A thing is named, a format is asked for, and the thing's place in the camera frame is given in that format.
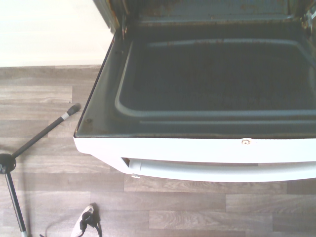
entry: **wooden floor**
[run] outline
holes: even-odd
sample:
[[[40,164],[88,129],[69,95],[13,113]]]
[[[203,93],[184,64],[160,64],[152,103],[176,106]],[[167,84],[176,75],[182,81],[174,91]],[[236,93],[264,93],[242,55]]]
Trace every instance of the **wooden floor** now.
[[[0,153],[15,151],[72,104],[84,106],[99,68],[0,69]],[[99,205],[105,237],[316,236],[316,179],[134,179],[76,150],[72,136],[79,117],[70,117],[17,159],[12,176],[33,236],[70,236],[92,202]],[[19,236],[4,176],[0,189],[0,236]],[[97,232],[89,228],[84,236]]]

